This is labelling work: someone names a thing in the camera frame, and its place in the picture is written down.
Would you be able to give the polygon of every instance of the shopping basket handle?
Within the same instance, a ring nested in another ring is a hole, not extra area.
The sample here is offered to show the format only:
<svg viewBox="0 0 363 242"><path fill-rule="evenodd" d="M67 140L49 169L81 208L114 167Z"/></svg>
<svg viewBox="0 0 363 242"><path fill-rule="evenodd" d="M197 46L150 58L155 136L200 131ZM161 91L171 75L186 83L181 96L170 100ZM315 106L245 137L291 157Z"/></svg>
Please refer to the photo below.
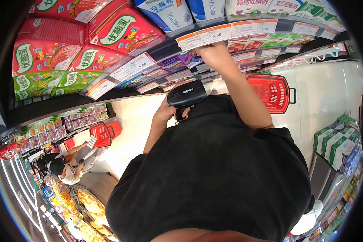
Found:
<svg viewBox="0 0 363 242"><path fill-rule="evenodd" d="M290 90L293 89L294 92L294 96L295 96L295 101L293 103L290 102L290 95L289 95L289 104L296 104L296 89L295 88L289 88L289 94L290 94Z"/></svg>

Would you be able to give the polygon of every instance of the hand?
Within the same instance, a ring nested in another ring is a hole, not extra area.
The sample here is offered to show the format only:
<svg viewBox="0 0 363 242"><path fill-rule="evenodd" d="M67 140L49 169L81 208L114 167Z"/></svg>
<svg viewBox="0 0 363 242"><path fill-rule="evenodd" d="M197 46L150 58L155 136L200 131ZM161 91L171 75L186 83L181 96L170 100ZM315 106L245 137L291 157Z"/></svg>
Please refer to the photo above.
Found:
<svg viewBox="0 0 363 242"><path fill-rule="evenodd" d="M219 72L226 70L231 65L236 66L224 41L198 47L195 50L209 67Z"/></svg>

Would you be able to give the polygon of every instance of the green milk box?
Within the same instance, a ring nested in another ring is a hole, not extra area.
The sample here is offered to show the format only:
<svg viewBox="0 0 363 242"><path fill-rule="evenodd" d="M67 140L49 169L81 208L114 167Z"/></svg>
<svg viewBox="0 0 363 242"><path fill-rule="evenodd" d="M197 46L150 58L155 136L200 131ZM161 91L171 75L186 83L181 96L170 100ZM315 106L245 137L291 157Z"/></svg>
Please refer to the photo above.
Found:
<svg viewBox="0 0 363 242"><path fill-rule="evenodd" d="M317 153L321 154L321 146L323 142L323 138L333 132L333 129L330 127L325 127L322 130L315 133L315 137L313 139L313 150Z"/></svg>

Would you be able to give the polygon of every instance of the black shirt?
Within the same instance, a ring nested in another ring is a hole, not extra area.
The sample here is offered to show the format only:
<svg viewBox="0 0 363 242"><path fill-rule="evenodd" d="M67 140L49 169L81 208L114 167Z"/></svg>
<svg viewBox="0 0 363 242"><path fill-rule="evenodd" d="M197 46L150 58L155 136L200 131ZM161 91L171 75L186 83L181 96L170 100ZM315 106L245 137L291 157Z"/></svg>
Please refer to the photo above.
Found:
<svg viewBox="0 0 363 242"><path fill-rule="evenodd" d="M281 242L310 201L307 166L289 130L253 132L228 95L214 95L129 163L106 216L121 242L181 228Z"/></svg>

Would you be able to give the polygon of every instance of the white milk package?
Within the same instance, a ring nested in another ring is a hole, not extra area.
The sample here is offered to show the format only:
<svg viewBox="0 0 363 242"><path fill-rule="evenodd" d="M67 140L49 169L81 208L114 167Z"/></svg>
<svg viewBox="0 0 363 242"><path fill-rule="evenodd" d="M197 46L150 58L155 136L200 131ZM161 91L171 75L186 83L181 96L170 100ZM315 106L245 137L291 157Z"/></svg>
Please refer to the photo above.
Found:
<svg viewBox="0 0 363 242"><path fill-rule="evenodd" d="M226 0L226 16L266 13L272 0Z"/></svg>
<svg viewBox="0 0 363 242"><path fill-rule="evenodd" d="M196 22L224 16L225 0L187 0Z"/></svg>
<svg viewBox="0 0 363 242"><path fill-rule="evenodd" d="M303 5L300 0L273 0L267 8L267 13L273 14L289 14L293 15L294 12Z"/></svg>
<svg viewBox="0 0 363 242"><path fill-rule="evenodd" d="M135 0L135 4L166 33L193 24L185 0Z"/></svg>

